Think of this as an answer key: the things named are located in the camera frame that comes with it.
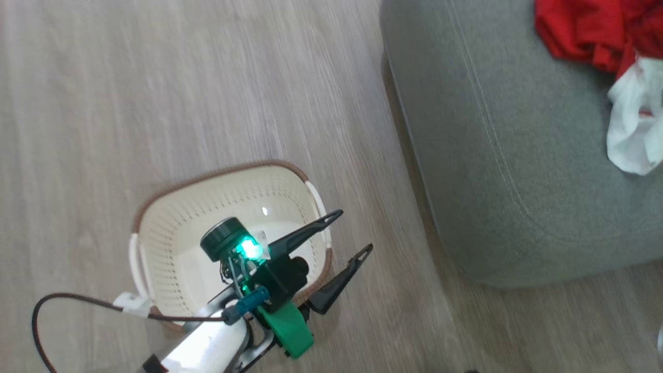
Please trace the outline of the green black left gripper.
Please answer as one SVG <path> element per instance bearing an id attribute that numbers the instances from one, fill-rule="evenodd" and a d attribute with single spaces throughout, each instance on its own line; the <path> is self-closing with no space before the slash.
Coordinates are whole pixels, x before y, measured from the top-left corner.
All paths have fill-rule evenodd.
<path id="1" fill-rule="evenodd" d="M 260 286 L 251 291 L 247 288 L 246 281 L 265 261 L 276 260 L 294 252 L 308 239 L 325 231 L 343 213 L 341 209 L 334 210 L 267 246 L 260 244 L 254 236 L 249 234 L 249 231 L 237 218 L 226 218 L 211 227 L 202 237 L 200 246 L 209 259 L 222 264 L 222 273 L 230 275 L 235 293 L 239 297 L 238 302 L 223 311 L 223 321 L 226 324 L 234 324 L 250 312 L 256 316 L 260 324 L 273 332 L 281 347 L 291 358 L 303 355 L 313 344 L 313 337 L 304 317 L 294 304 L 293 298 L 278 311 L 272 314 L 267 313 L 263 308 L 264 302 L 269 298 L 267 289 Z M 371 255 L 372 250 L 372 243 L 362 248 L 348 260 L 344 270 L 314 292 L 309 297 L 310 311 L 321 315 L 327 314 L 358 269 Z"/>

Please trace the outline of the red and white garment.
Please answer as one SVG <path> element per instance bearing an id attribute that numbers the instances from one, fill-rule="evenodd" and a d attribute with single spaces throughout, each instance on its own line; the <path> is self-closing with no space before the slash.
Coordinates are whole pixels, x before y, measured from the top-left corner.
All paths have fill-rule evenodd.
<path id="1" fill-rule="evenodd" d="M 663 162 L 663 29 L 639 31 L 634 62 L 608 92 L 607 156 L 620 170 L 646 176 Z"/>

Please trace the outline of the plain red garment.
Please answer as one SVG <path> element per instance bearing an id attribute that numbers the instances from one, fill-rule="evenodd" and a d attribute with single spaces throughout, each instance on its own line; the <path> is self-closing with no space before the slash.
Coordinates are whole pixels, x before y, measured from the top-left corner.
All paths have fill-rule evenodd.
<path id="1" fill-rule="evenodd" d="M 552 56 L 616 77 L 663 61 L 663 0 L 535 0 L 535 29 Z"/>

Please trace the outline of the cream laundry basket brown rim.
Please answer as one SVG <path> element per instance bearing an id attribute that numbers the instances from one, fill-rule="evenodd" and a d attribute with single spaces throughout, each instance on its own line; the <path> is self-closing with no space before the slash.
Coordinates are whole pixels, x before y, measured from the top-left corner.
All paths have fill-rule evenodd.
<path id="1" fill-rule="evenodd" d="M 326 213 L 306 174 L 285 161 L 243 164 L 187 180 L 140 209 L 128 246 L 133 281 L 154 311 L 192 316 L 232 282 L 199 245 L 213 225 L 236 217 L 266 247 Z"/>

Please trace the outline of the grey fabric sofa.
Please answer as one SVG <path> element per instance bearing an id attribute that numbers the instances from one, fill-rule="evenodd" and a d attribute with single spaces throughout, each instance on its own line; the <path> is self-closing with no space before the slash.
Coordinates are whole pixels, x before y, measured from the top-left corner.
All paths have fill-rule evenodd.
<path id="1" fill-rule="evenodd" d="M 663 167 L 606 154 L 607 90 L 555 59 L 535 0 L 384 0 L 380 24 L 438 235 L 476 282 L 529 288 L 663 259 Z"/>

